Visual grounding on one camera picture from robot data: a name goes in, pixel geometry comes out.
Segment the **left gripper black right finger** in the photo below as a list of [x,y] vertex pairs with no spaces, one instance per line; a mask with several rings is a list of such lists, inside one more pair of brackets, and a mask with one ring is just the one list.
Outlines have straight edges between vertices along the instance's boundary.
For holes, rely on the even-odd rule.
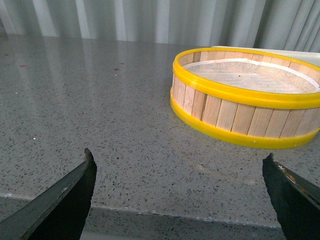
[[262,175],[287,240],[320,238],[320,188],[282,164],[270,153],[262,161]]

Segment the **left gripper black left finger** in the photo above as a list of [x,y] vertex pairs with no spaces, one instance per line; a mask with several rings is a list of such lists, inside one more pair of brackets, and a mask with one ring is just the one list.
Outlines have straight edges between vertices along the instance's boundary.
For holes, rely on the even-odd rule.
[[97,165],[88,148],[84,162],[0,223],[2,240],[79,240],[93,196]]

